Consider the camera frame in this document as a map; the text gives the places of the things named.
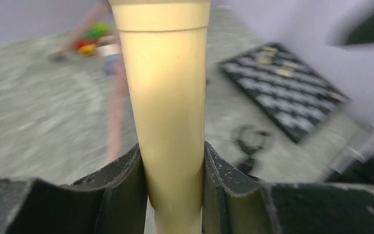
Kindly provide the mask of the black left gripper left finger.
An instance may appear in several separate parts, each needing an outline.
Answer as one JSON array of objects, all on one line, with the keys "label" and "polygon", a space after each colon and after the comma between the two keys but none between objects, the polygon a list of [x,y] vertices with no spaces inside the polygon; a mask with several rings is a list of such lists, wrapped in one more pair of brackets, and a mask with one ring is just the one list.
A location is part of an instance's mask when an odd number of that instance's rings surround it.
[{"label": "black left gripper left finger", "polygon": [[147,197],[138,145],[70,185],[0,177],[0,234],[142,234]]}]

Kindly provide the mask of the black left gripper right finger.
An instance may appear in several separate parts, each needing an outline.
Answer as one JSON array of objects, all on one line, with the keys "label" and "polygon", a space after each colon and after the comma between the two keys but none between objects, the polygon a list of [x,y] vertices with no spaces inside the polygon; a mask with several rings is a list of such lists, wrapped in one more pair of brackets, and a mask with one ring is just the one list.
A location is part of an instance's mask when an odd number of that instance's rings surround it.
[{"label": "black left gripper right finger", "polygon": [[204,149],[207,234],[374,234],[374,186],[259,183]]}]

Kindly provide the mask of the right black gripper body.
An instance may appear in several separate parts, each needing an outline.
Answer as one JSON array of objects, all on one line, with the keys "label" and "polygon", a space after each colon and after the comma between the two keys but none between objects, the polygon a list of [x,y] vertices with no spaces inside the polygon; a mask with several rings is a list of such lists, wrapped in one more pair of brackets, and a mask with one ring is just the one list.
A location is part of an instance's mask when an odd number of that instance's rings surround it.
[{"label": "right black gripper body", "polygon": [[374,44],[374,9],[359,10],[339,22],[332,35],[334,46]]}]

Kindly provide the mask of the pink music stand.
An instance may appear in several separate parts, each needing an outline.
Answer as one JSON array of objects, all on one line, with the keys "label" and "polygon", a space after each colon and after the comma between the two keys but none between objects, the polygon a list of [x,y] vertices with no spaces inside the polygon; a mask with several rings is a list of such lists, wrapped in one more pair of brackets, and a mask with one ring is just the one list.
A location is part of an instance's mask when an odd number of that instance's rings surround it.
[{"label": "pink music stand", "polygon": [[[53,60],[61,60],[67,52],[72,50],[74,42],[83,36],[90,26],[95,24],[106,13],[112,11],[111,5],[107,0],[98,0],[88,15],[79,26],[71,33],[70,38],[61,46],[61,48],[53,53]],[[111,85],[111,107],[109,117],[109,137],[107,149],[107,162],[110,163],[119,157],[122,116],[121,109],[123,107],[123,99],[129,95],[127,76],[125,71],[124,59],[122,58],[114,66],[115,74],[109,77]]]}]

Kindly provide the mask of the cream toy microphone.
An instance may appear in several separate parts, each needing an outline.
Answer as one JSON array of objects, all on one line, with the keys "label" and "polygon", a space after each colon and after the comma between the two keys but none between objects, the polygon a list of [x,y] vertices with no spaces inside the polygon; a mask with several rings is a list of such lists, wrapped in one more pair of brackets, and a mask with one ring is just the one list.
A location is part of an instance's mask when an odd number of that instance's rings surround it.
[{"label": "cream toy microphone", "polygon": [[208,0],[112,0],[159,234],[199,234]]}]

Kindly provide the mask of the black microphone stand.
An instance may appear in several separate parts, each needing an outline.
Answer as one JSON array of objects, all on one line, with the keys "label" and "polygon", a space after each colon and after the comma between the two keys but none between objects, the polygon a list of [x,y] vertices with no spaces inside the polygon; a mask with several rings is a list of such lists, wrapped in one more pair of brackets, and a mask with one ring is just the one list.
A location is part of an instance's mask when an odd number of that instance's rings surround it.
[{"label": "black microphone stand", "polygon": [[231,133],[232,142],[245,155],[236,164],[236,168],[255,181],[260,178],[251,175],[254,169],[259,168],[260,161],[257,155],[268,150],[273,145],[273,134],[265,130],[257,130],[254,125],[243,124],[237,126]]}]

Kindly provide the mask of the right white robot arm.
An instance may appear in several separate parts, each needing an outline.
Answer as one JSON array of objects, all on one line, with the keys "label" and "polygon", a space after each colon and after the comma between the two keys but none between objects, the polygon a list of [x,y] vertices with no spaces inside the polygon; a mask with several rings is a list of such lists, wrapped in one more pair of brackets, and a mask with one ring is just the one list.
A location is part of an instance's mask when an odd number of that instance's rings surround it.
[{"label": "right white robot arm", "polygon": [[339,157],[323,183],[263,183],[204,154],[208,234],[374,234],[374,148]]}]

